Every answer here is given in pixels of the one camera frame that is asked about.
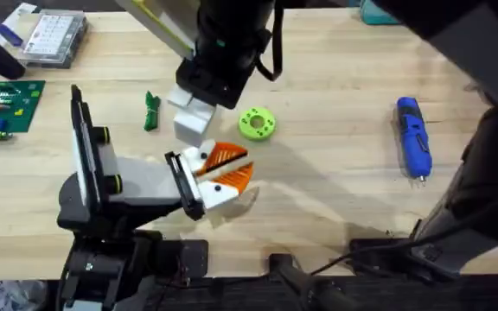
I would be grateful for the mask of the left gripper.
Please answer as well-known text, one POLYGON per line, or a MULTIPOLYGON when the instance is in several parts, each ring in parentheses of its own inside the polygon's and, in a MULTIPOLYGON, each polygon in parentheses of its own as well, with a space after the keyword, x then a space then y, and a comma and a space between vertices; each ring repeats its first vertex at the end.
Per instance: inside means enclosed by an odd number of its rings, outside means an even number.
POLYGON ((119 157, 110 144, 73 146, 75 172, 59 192, 57 225, 77 235, 123 238, 138 227, 182 210, 193 220, 239 198, 250 183, 254 162, 228 163, 248 155, 242 146, 208 139, 199 147, 169 152, 165 163, 119 157))

